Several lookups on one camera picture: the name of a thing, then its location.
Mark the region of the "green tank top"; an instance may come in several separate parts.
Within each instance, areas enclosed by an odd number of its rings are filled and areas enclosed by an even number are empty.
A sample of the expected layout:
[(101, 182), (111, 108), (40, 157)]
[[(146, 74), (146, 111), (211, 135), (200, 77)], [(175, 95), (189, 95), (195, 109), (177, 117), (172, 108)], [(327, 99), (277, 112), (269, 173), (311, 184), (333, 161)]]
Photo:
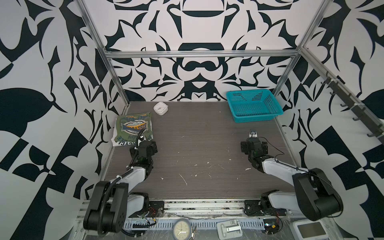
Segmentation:
[(118, 116), (114, 132), (117, 132), (127, 140), (129, 135), (138, 135), (142, 129), (144, 129), (142, 136), (148, 141), (152, 140), (153, 126), (151, 112)]

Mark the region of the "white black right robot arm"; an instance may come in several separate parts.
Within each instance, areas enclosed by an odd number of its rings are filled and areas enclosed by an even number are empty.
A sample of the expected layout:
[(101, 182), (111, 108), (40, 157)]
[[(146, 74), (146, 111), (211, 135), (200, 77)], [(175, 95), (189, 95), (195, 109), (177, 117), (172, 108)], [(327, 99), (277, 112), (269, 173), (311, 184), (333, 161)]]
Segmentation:
[(318, 169), (303, 169), (269, 155), (269, 141), (256, 134), (241, 142), (241, 151), (247, 155), (252, 167), (263, 174), (274, 176), (294, 187), (293, 192), (272, 190), (261, 195), (255, 210), (246, 204), (248, 216), (258, 213), (289, 210), (303, 214), (311, 221), (335, 218), (344, 211), (340, 194), (332, 186), (325, 173)]

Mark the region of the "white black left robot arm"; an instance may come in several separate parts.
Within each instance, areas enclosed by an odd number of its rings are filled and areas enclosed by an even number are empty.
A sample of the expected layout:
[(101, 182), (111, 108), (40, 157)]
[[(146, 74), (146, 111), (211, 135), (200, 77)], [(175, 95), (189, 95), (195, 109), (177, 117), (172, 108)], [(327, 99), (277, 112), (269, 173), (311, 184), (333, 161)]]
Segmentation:
[(85, 230), (95, 231), (101, 238), (110, 233), (124, 232), (127, 217), (148, 210), (148, 194), (131, 191), (148, 178), (157, 152), (154, 140), (139, 141), (130, 148), (132, 162), (127, 171), (113, 180), (96, 184), (83, 220)]

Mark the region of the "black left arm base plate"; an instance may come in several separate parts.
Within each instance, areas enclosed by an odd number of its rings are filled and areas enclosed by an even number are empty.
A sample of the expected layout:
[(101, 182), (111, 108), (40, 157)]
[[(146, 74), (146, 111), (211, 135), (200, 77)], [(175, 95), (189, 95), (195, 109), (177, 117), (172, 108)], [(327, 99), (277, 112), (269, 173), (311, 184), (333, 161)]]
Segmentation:
[(161, 217), (164, 214), (165, 202), (164, 201), (150, 201), (149, 204), (149, 217)]

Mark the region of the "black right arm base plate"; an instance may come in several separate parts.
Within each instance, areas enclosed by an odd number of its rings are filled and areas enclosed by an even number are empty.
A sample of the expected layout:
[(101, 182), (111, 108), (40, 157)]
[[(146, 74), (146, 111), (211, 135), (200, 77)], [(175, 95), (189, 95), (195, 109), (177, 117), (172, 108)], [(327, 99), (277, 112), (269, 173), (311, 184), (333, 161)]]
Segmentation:
[(260, 200), (245, 200), (244, 213), (249, 217), (259, 216), (285, 216), (286, 210), (274, 208), (269, 200), (262, 198)]

